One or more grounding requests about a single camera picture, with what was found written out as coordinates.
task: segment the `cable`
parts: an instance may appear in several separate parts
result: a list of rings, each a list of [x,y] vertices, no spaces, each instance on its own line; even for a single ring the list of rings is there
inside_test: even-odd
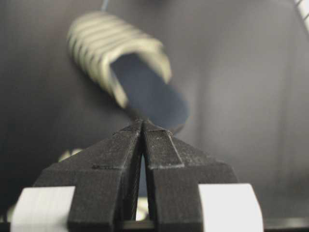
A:
[[[102,6],[101,6],[102,11],[106,11],[108,3],[109,3],[109,0],[103,0]]]

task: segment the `white surface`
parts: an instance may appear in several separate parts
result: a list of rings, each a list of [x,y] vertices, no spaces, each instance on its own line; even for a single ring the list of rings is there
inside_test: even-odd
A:
[[[250,184],[200,184],[204,232],[263,232],[260,206]]]
[[[305,18],[309,14],[309,0],[302,0],[298,5],[298,9],[301,16]]]
[[[23,189],[11,222],[11,232],[67,232],[74,186]]]

